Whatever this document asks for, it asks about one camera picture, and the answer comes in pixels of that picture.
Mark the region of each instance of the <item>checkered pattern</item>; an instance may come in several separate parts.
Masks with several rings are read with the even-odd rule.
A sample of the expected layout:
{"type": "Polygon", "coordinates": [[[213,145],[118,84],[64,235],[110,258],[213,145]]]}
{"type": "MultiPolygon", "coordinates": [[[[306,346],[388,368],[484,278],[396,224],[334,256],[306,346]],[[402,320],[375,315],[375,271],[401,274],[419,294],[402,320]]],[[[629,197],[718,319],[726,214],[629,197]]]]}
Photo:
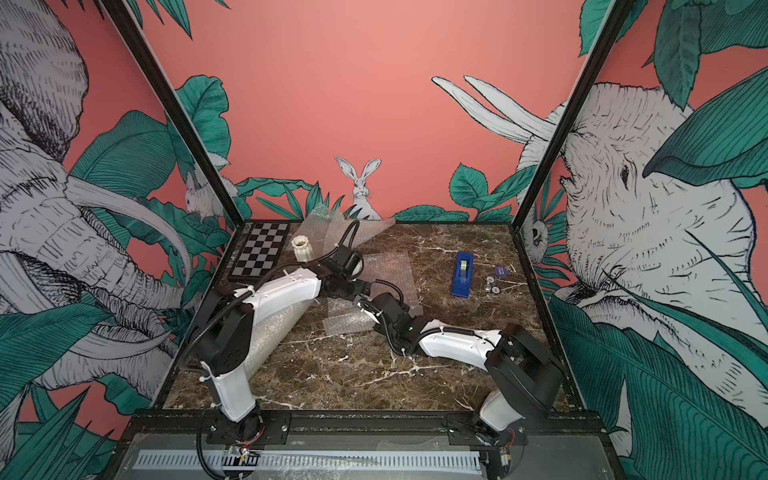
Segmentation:
{"type": "Polygon", "coordinates": [[[260,277],[276,265],[288,236],[288,223],[255,223],[232,269],[233,276],[260,277]]]}

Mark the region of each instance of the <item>rabbit illustration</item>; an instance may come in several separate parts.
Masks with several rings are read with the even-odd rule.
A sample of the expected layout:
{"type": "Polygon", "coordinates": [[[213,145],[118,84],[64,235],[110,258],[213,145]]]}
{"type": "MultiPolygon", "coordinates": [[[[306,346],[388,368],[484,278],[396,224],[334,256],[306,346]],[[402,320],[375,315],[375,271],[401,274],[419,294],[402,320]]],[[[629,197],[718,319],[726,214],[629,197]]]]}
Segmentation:
{"type": "Polygon", "coordinates": [[[381,215],[376,213],[376,210],[371,207],[368,202],[368,197],[371,191],[366,187],[366,178],[376,171],[382,164],[382,161],[378,158],[374,158],[366,164],[366,167],[362,169],[362,175],[357,176],[357,170],[352,164],[341,157],[336,157],[336,161],[339,162],[341,171],[349,178],[355,181],[355,188],[352,190],[353,206],[349,211],[351,214],[359,210],[357,218],[360,220],[381,220],[381,215]]]}
{"type": "MultiPolygon", "coordinates": [[[[229,161],[220,155],[209,152],[208,157],[216,170],[220,170],[229,164],[229,161]]],[[[224,184],[224,188],[227,189],[227,193],[231,197],[236,197],[237,187],[229,179],[221,177],[221,174],[219,174],[219,177],[224,184]]],[[[203,171],[196,164],[194,166],[194,176],[192,173],[187,174],[185,183],[187,184],[187,193],[184,195],[184,199],[187,201],[187,212],[190,214],[200,214],[202,218],[212,217],[213,215],[221,217],[224,215],[224,207],[216,198],[214,188],[208,183],[208,179],[203,174],[203,171]],[[195,185],[195,180],[200,185],[199,188],[195,185]]]]}

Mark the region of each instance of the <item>black frame post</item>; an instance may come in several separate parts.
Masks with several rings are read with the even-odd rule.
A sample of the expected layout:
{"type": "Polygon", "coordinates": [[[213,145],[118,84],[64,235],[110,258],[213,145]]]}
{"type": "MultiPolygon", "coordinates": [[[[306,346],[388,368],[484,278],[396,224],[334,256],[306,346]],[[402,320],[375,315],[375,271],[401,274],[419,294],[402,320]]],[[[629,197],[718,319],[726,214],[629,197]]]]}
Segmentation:
{"type": "Polygon", "coordinates": [[[597,80],[598,74],[605,63],[605,59],[611,51],[611,47],[613,47],[616,42],[619,31],[627,20],[627,16],[629,16],[633,3],[633,0],[614,1],[613,8],[605,19],[603,28],[600,30],[598,39],[594,43],[594,47],[589,54],[587,63],[584,64],[584,69],[581,71],[581,75],[576,82],[571,98],[568,100],[568,104],[565,105],[563,116],[561,117],[558,126],[554,129],[552,140],[549,142],[549,145],[547,145],[544,158],[541,159],[541,163],[536,170],[531,186],[528,188],[528,193],[525,195],[523,204],[520,206],[520,210],[518,210],[518,214],[512,222],[512,228],[514,228],[515,231],[519,231],[522,228],[523,221],[528,216],[528,212],[536,201],[536,195],[541,191],[544,182],[547,181],[549,171],[560,156],[560,151],[563,148],[565,139],[568,134],[571,133],[571,129],[576,122],[581,107],[584,106],[584,102],[587,100],[587,95],[589,95],[592,85],[594,85],[595,80],[597,80]]]}
{"type": "Polygon", "coordinates": [[[128,13],[122,0],[101,0],[101,2],[112,19],[114,26],[123,37],[123,41],[125,41],[131,54],[133,54],[136,62],[139,64],[139,68],[141,68],[141,71],[147,78],[152,90],[160,99],[170,121],[174,123],[181,139],[189,148],[192,158],[194,158],[208,179],[208,183],[214,189],[214,193],[223,205],[227,216],[234,223],[236,230],[245,223],[245,220],[240,215],[232,197],[227,193],[227,189],[224,188],[216,168],[208,160],[208,153],[205,145],[203,145],[203,141],[197,135],[190,118],[187,116],[187,112],[179,104],[176,92],[165,78],[160,65],[157,63],[157,59],[152,54],[152,50],[149,49],[149,46],[144,41],[144,36],[134,23],[133,17],[128,13]]]}

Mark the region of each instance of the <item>bubble wrap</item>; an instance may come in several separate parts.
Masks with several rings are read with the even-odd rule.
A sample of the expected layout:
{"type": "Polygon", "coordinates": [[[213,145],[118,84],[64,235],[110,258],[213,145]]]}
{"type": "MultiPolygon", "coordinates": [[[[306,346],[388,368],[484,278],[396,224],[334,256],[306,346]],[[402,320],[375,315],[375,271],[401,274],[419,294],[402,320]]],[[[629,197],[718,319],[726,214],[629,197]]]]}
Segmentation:
{"type": "MultiPolygon", "coordinates": [[[[326,232],[328,226],[331,224],[331,215],[328,211],[328,207],[324,204],[319,204],[315,207],[309,215],[306,216],[304,221],[296,229],[296,232],[291,236],[291,240],[304,235],[312,245],[312,250],[315,253],[315,257],[319,257],[323,244],[326,241],[326,232]]],[[[293,252],[293,245],[291,242],[286,243],[288,251],[293,252]]]]}
{"type": "MultiPolygon", "coordinates": [[[[422,315],[424,309],[419,305],[419,292],[413,282],[411,262],[407,253],[374,253],[363,256],[365,267],[360,278],[372,282],[375,279],[386,280],[402,290],[404,301],[411,306],[411,316],[422,315]]],[[[390,292],[397,297],[397,292],[386,285],[374,283],[371,286],[371,298],[380,293],[390,292]]],[[[365,332],[373,328],[370,316],[354,307],[351,302],[341,299],[328,299],[328,318],[323,320],[326,335],[365,332]]]]}
{"type": "MultiPolygon", "coordinates": [[[[334,246],[339,242],[341,236],[344,234],[344,230],[352,223],[353,219],[344,219],[344,215],[340,211],[336,211],[333,214],[333,218],[330,221],[328,230],[326,231],[326,242],[323,245],[323,253],[328,253],[333,250],[334,246]]],[[[379,233],[390,228],[395,224],[394,218],[385,218],[383,220],[361,220],[360,227],[357,229],[355,235],[355,241],[352,244],[352,248],[358,247],[366,241],[372,239],[379,233]]]]}
{"type": "Polygon", "coordinates": [[[283,341],[288,332],[296,325],[299,318],[306,312],[314,300],[304,300],[287,306],[258,322],[251,330],[250,348],[243,362],[245,374],[252,377],[266,361],[266,358],[283,341]]]}

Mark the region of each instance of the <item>brown marble surface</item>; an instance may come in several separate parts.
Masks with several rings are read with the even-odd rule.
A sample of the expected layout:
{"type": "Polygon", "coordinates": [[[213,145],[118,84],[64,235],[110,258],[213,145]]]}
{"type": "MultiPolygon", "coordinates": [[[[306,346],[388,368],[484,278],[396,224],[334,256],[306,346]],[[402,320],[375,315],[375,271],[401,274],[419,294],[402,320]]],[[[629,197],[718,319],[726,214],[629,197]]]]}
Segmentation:
{"type": "MultiPolygon", "coordinates": [[[[473,329],[520,323],[547,342],[506,225],[397,224],[359,250],[363,254],[407,253],[427,316],[473,329]],[[460,250],[475,255],[468,299],[450,294],[453,263],[460,250]],[[499,295],[483,290],[494,265],[506,265],[511,272],[500,282],[499,295]]],[[[284,250],[280,260],[295,259],[284,250]]],[[[221,283],[227,283],[226,277],[221,283]]],[[[326,302],[319,299],[250,380],[251,390],[264,408],[474,410],[495,389],[488,373],[460,362],[395,356],[384,336],[373,331],[327,336],[323,328],[326,317],[326,302]]],[[[164,408],[200,409],[210,402],[207,388],[194,374],[183,372],[164,408]]],[[[562,392],[556,408],[568,410],[562,392]]]]}

